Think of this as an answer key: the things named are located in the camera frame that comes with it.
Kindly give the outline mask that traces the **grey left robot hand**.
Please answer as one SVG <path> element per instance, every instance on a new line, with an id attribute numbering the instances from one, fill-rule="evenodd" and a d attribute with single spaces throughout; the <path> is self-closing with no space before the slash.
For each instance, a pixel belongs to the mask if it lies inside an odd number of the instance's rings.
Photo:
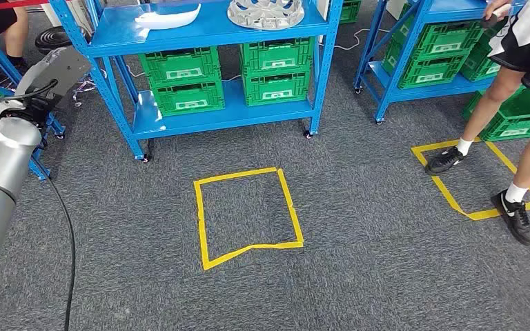
<path id="1" fill-rule="evenodd" d="M 69 90 L 68 82 L 64 80 L 66 78 L 66 60 L 63 56 L 66 50 L 67 48 L 52 50 L 42 60 L 30 67 L 22 76 L 14 95 L 28 94 L 31 88 L 42 88 L 55 79 L 57 85 L 53 88 L 52 93 L 64 96 Z"/>

